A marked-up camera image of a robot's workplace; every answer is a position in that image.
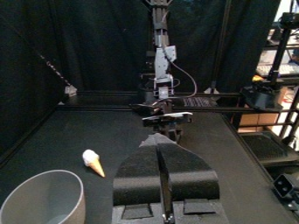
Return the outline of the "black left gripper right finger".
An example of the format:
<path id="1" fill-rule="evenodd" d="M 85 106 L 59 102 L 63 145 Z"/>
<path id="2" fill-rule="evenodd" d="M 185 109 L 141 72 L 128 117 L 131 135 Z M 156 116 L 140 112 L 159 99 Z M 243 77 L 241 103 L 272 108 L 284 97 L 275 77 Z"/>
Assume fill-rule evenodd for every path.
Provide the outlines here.
<path id="1" fill-rule="evenodd" d="M 220 198 L 217 174 L 203 158 L 160 134 L 156 135 L 156 145 L 169 173 L 172 199 L 217 200 Z"/>

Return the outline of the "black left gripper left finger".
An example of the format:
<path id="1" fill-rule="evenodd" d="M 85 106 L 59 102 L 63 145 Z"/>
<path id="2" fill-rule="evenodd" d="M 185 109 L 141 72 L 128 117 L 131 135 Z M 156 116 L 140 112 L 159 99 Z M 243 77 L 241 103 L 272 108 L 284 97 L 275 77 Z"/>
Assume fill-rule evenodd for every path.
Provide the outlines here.
<path id="1" fill-rule="evenodd" d="M 123 161 L 113 179 L 113 205 L 151 204 L 160 201 L 160 177 L 155 135 Z"/>

